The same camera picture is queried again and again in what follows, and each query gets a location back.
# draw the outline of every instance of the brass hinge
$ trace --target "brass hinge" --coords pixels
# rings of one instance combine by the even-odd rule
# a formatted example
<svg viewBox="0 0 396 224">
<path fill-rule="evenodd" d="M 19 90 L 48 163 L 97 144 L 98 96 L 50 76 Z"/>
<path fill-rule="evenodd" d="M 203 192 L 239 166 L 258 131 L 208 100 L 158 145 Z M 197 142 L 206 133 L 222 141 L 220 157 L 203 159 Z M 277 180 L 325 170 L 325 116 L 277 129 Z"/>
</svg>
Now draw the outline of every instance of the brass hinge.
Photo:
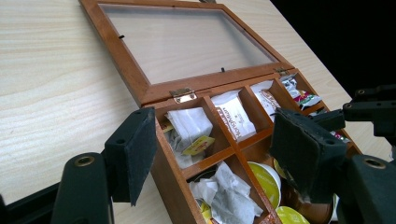
<svg viewBox="0 0 396 224">
<path fill-rule="evenodd" d="M 169 91 L 173 96 L 176 103 L 180 104 L 186 101 L 195 100 L 197 96 L 195 95 L 194 91 L 189 88 L 178 89 L 176 91 Z"/>
<path fill-rule="evenodd" d="M 276 68 L 275 69 L 281 76 L 287 76 L 289 74 L 289 71 L 284 69 L 283 67 Z"/>
</svg>

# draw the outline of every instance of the wooden box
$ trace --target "wooden box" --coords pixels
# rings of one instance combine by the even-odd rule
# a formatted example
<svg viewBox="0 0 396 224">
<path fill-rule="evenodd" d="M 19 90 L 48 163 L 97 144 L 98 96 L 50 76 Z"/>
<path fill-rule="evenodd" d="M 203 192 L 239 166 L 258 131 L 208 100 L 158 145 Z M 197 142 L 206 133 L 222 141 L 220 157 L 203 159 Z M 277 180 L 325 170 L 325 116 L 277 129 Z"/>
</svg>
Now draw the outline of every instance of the wooden box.
<svg viewBox="0 0 396 224">
<path fill-rule="evenodd" d="M 303 74 L 222 4 L 149 0 L 80 0 L 120 76 L 140 107 L 154 106 L 158 151 L 151 169 L 174 223 L 205 223 L 189 181 L 225 161 L 251 186 L 250 198 L 263 213 L 254 223 L 280 223 L 248 161 L 271 166 L 274 123 L 250 88 L 273 80 L 269 92 L 281 107 L 303 115 L 327 110 L 320 101 L 302 110 L 279 80 L 296 74 L 297 89 L 315 90 Z M 236 142 L 211 97 L 240 90 L 239 99 L 256 133 Z M 213 124 L 215 143 L 205 158 L 181 169 L 161 125 L 170 110 L 202 107 Z M 344 130 L 339 130 L 349 138 Z M 347 155 L 360 153 L 350 142 Z"/>
</svg>

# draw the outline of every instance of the wooden lid frame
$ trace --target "wooden lid frame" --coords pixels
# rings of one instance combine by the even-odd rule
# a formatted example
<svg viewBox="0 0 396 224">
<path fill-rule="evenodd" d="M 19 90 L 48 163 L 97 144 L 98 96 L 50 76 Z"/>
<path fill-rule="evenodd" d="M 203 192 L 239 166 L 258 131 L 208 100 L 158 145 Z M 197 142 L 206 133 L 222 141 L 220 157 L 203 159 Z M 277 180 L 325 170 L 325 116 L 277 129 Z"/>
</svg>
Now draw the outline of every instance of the wooden lid frame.
<svg viewBox="0 0 396 224">
<path fill-rule="evenodd" d="M 128 87 L 139 106 L 165 101 L 172 98 L 170 91 L 190 88 L 201 91 L 229 83 L 238 82 L 254 77 L 273 74 L 276 69 L 292 69 L 293 66 L 283 56 L 276 52 L 266 41 L 250 29 L 235 14 L 223 4 L 208 4 L 183 1 L 151 1 L 151 0 L 79 0 L 87 13 L 92 25 L 106 45 L 123 81 Z M 145 71 L 139 65 L 136 55 L 123 41 L 122 34 L 107 16 L 103 6 L 136 6 L 136 7 L 168 7 L 196 10 L 217 10 L 224 14 L 243 35 L 250 38 L 258 48 L 266 50 L 268 57 L 274 59 L 271 63 L 236 68 L 231 70 L 220 69 L 218 72 L 201 74 L 195 77 L 185 77 L 152 84 Z"/>
</svg>

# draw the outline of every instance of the glass lid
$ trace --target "glass lid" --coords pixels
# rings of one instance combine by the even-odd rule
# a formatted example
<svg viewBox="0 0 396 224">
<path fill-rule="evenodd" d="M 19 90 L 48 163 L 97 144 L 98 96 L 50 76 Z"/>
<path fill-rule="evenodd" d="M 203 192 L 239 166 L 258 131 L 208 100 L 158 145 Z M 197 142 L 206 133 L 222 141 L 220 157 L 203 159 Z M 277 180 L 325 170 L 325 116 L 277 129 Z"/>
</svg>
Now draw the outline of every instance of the glass lid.
<svg viewBox="0 0 396 224">
<path fill-rule="evenodd" d="M 151 84 L 277 63 L 220 9 L 99 6 Z"/>
</svg>

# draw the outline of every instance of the light wood surface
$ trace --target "light wood surface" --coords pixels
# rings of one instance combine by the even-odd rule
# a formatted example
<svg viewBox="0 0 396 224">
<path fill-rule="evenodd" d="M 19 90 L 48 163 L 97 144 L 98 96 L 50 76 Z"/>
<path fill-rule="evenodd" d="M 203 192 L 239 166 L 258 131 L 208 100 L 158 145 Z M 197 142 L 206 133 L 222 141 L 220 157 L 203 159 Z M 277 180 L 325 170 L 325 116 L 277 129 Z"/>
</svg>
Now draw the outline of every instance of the light wood surface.
<svg viewBox="0 0 396 224">
<path fill-rule="evenodd" d="M 269 0 L 219 0 L 274 47 L 331 109 L 350 97 Z M 6 204 L 57 183 L 77 154 L 100 152 L 138 109 L 76 0 L 0 2 L 0 193 Z M 364 154 L 390 160 L 370 122 L 346 131 Z M 116 223 L 171 223 L 151 177 Z"/>
</svg>

